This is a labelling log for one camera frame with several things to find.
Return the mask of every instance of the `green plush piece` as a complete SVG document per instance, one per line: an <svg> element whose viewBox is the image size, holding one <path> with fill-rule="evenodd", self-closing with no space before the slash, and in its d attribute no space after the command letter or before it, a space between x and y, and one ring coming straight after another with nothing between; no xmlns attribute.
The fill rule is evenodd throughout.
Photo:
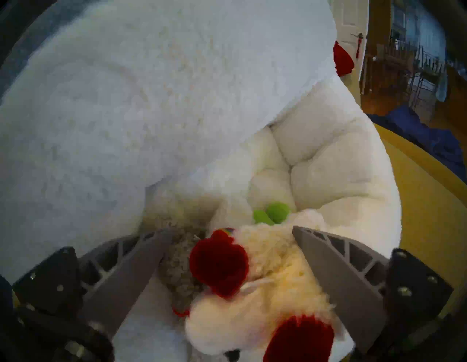
<svg viewBox="0 0 467 362"><path fill-rule="evenodd" d="M290 213L290 208L283 202L274 202L266 209L266 214L276 224L280 224Z"/></svg>
<svg viewBox="0 0 467 362"><path fill-rule="evenodd" d="M263 210L254 210L253 219L255 220L255 224L274 225L274 221L272 221L268 214L266 214L266 212Z"/></svg>

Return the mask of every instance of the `blue fabric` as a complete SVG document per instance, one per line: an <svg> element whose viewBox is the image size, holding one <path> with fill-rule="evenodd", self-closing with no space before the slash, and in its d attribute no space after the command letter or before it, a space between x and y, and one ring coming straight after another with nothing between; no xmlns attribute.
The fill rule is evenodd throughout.
<svg viewBox="0 0 467 362"><path fill-rule="evenodd" d="M386 116L368 114L376 123L424 149L467 184L466 167L459 141L448 129L430 128L407 104Z"/></svg>

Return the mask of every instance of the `red fabric piece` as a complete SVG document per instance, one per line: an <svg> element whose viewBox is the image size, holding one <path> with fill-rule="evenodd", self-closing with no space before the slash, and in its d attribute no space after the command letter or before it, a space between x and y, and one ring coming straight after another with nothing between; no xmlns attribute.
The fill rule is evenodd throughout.
<svg viewBox="0 0 467 362"><path fill-rule="evenodd" d="M190 271L218 296L229 299L239 290L248 275L248 255L225 231L216 230L200 240L190 253Z"/></svg>
<svg viewBox="0 0 467 362"><path fill-rule="evenodd" d="M330 325L314 316L293 316L274 332L263 362L326 362L333 340Z"/></svg>
<svg viewBox="0 0 467 362"><path fill-rule="evenodd" d="M185 310L184 312L178 312L175 307L172 307L172 312L177 316L177 317L180 317L180 318L184 318L184 317L189 317L190 316L190 310L187 309Z"/></svg>
<svg viewBox="0 0 467 362"><path fill-rule="evenodd" d="M334 53L334 63L336 63L337 75L342 77L343 75L352 73L352 69L355 67L355 63L352 60L352 57L345 51L339 43L334 43L333 48Z"/></svg>

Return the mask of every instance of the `stuffed animal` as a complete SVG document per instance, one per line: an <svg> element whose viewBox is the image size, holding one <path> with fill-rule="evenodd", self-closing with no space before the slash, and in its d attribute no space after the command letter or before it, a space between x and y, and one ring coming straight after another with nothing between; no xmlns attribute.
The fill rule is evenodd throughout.
<svg viewBox="0 0 467 362"><path fill-rule="evenodd" d="M286 211L274 204L265 215L281 220ZM292 235L293 225L319 228L315 214L304 210L281 224L219 229L195 245L190 270L208 287L185 320L197 350L240 351L234 360L241 361L328 360L340 322Z"/></svg>
<svg viewBox="0 0 467 362"><path fill-rule="evenodd" d="M268 224L275 225L287 219L289 216L290 208L283 202L274 202L270 204L266 211L255 210L253 211L253 219L255 224Z"/></svg>

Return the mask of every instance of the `red string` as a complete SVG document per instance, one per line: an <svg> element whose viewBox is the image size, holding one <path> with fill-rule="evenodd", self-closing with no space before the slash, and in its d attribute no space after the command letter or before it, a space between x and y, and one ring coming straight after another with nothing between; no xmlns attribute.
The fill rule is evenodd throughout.
<svg viewBox="0 0 467 362"><path fill-rule="evenodd" d="M177 317L180 317L180 318L184 318L184 317L189 317L190 316L190 310L187 309L185 310L184 312L178 312L175 307L172 307L172 312L177 316Z"/></svg>
<svg viewBox="0 0 467 362"><path fill-rule="evenodd" d="M361 45L361 38L358 38L358 48L357 48L357 56L356 56L357 59L360 55L360 45Z"/></svg>

